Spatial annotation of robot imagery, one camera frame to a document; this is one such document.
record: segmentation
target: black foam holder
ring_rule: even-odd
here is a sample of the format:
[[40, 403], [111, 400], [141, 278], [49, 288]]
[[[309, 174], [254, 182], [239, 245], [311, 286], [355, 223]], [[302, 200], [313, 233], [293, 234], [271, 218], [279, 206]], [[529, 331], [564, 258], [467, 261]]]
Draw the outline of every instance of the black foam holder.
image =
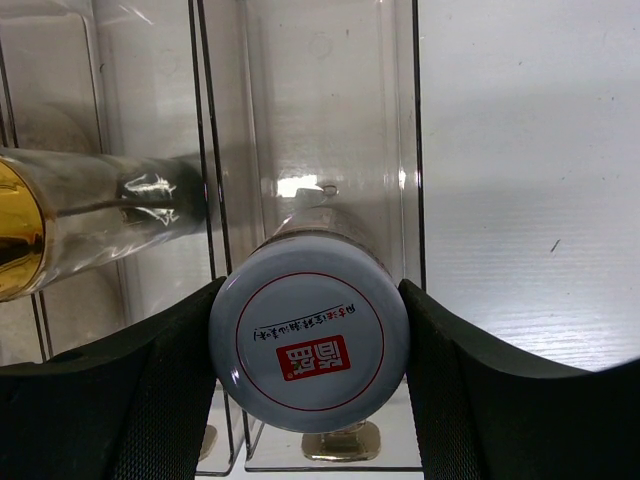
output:
[[193, 480], [223, 280], [46, 363], [0, 368], [0, 479]]
[[499, 340], [409, 281], [400, 293], [425, 478], [640, 479], [640, 360], [585, 372]]
[[[0, 479], [192, 480], [222, 281], [44, 364], [0, 368]], [[640, 361], [585, 372], [493, 337], [409, 281], [400, 293], [425, 478], [640, 479]]]

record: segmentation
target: white can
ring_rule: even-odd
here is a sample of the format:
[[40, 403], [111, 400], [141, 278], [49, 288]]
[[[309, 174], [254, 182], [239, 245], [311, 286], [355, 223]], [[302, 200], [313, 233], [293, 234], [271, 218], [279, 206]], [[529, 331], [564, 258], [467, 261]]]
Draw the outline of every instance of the white can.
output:
[[217, 376], [266, 423], [335, 431], [373, 414], [402, 379], [405, 306], [356, 223], [326, 207], [292, 217], [213, 304]]

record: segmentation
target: gold bottle cap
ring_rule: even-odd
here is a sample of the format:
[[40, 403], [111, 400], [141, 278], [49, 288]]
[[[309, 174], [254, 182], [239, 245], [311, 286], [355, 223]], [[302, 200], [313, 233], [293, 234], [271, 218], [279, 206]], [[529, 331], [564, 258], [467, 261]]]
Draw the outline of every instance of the gold bottle cap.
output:
[[30, 285], [43, 252], [44, 219], [38, 204], [0, 157], [0, 301], [20, 295]]

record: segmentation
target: clear acrylic holder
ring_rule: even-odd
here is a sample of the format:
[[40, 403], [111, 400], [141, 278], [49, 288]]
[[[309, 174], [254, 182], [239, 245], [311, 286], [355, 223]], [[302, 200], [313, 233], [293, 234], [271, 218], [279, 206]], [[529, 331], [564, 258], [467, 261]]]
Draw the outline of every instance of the clear acrylic holder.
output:
[[[193, 0], [191, 8], [220, 271], [291, 214], [326, 202], [363, 222], [395, 281], [424, 287], [417, 2]], [[309, 194], [321, 189], [336, 194]], [[420, 469], [404, 382], [370, 419], [382, 449], [369, 461], [308, 460], [301, 434], [246, 418], [247, 470]]]
[[[160, 4], [0, 0], [3, 144], [197, 158], [188, 8]], [[211, 279], [203, 233], [0, 303], [0, 365], [40, 362], [106, 336]], [[199, 471], [225, 475], [243, 427], [241, 410], [222, 391], [214, 396], [209, 424], [215, 441]]]
[[[91, 3], [0, 3], [2, 143], [60, 152], [100, 152], [104, 118], [94, 83]], [[0, 364], [44, 361], [127, 324], [119, 265], [109, 264], [0, 304]]]

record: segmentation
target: red logo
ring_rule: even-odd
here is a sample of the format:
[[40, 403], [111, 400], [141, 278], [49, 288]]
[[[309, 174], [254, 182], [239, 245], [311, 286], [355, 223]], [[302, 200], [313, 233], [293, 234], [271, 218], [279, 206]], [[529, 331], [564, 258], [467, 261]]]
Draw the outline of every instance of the red logo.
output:
[[280, 347], [276, 354], [287, 382], [351, 368], [342, 335]]

